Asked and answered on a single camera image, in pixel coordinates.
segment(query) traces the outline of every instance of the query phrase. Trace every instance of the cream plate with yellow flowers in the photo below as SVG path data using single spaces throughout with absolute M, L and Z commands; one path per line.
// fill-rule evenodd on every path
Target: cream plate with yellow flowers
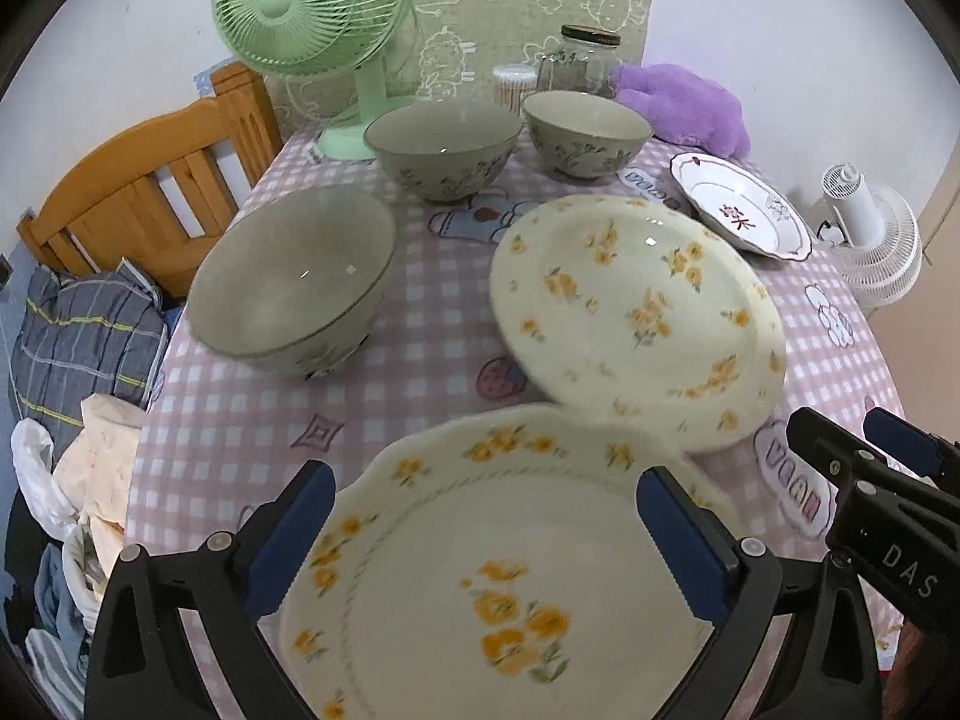
M 685 451 L 752 434 L 784 388 L 766 288 L 717 234 L 664 206 L 546 203 L 504 236 L 490 286 L 504 340 L 541 389 Z
M 280 610 L 280 657 L 322 720 L 646 720 L 712 633 L 637 515 L 677 450 L 553 406 L 387 447 L 337 496 Z

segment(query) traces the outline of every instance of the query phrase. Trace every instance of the wooden chair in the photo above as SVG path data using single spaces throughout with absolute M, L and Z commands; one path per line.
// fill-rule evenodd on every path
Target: wooden chair
M 74 275 L 136 262 L 175 298 L 186 295 L 200 262 L 237 212 L 208 148 L 232 141 L 251 186 L 282 141 L 263 79 L 239 63 L 216 71 L 214 98 L 138 124 L 88 154 L 17 232 L 37 261 Z M 157 185 L 168 166 L 203 228 L 191 238 Z

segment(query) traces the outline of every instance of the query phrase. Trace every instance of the yellow stripe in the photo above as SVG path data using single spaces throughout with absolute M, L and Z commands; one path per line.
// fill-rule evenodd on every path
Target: yellow stripe
M 103 327 L 107 327 L 110 330 L 120 330 L 125 333 L 131 333 L 133 330 L 136 330 L 136 327 L 133 327 L 131 324 L 114 324 L 113 322 L 108 322 L 106 317 L 72 317 L 72 319 L 53 319 L 50 314 L 47 314 L 44 309 L 41 309 L 37 303 L 34 303 L 30 298 L 27 298 L 27 305 L 30 306 L 41 319 L 44 319 L 45 322 L 49 324 L 56 324 L 60 327 L 66 327 L 68 324 L 102 324 Z
M 83 423 L 80 422 L 80 420 L 78 419 L 72 418 L 72 416 L 67 416 L 65 413 L 57 413 L 57 412 L 54 412 L 54 410 L 45 409 L 42 406 L 38 406 L 35 403 L 31 403 L 25 397 L 21 396 L 19 392 L 16 394 L 16 396 L 20 398 L 20 402 L 30 410 L 34 410 L 35 412 L 45 413 L 45 415 L 51 416 L 54 419 L 59 419 L 61 420 L 61 422 L 66 422 L 68 425 L 74 425 L 75 427 L 83 427 Z
M 138 382 L 136 379 L 131 379 L 130 376 L 124 376 L 121 373 L 117 374 L 117 381 L 123 382 L 124 384 L 132 384 L 133 386 L 147 386 L 146 382 Z

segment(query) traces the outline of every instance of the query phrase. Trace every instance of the electric fan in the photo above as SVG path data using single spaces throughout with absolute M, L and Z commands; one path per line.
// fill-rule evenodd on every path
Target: electric fan
M 853 165 L 824 173 L 824 200 L 846 242 L 833 248 L 834 265 L 863 310 L 900 300 L 920 276 L 920 228 L 907 201 Z
M 388 98 L 381 49 L 413 0 L 213 0 L 217 31 L 261 74 L 317 77 L 354 70 L 357 110 L 320 134 L 331 159 L 373 159 L 363 135 L 375 119 L 409 103 Z

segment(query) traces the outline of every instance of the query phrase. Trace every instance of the checkered tablecloth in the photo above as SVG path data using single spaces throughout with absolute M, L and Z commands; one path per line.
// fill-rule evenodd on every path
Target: checkered tablecloth
M 330 464 L 342 488 L 400 437 L 542 399 L 508 357 L 488 304 L 491 241 L 533 203 L 566 194 L 632 194 L 616 178 L 584 185 L 546 175 L 524 136 L 493 188 L 469 208 L 448 211 L 399 193 L 376 163 L 313 164 L 305 152 L 310 135 L 287 143 L 243 213 L 291 190 L 338 183 L 384 199 L 400 230 L 387 296 L 361 349 L 310 382 L 214 357 L 181 319 L 140 437 L 128 509 L 128 541 L 153 554 L 193 550 L 214 531 L 236 531 L 308 458 Z M 678 193 L 675 184 L 670 189 L 668 165 L 679 151 L 652 141 L 635 165 Z M 822 536 L 810 533 L 810 523 L 793 524 L 798 516 L 804 524 L 812 512 L 810 480 L 776 448 L 776 431 L 800 406 L 858 434 L 872 404 L 897 413 L 901 406 L 867 322 L 825 250 L 800 264 L 761 258 L 751 264 L 784 320 L 784 395 L 755 437 L 696 461 L 733 498 L 750 533 L 778 554 L 819 560 L 826 552 Z M 885 632 L 896 613 L 878 596 L 870 604 L 875 627 Z M 241 717 L 195 615 L 187 627 L 219 711 Z M 261 628 L 275 644 L 275 620 Z M 768 640 L 736 714 L 760 694 L 772 646 Z

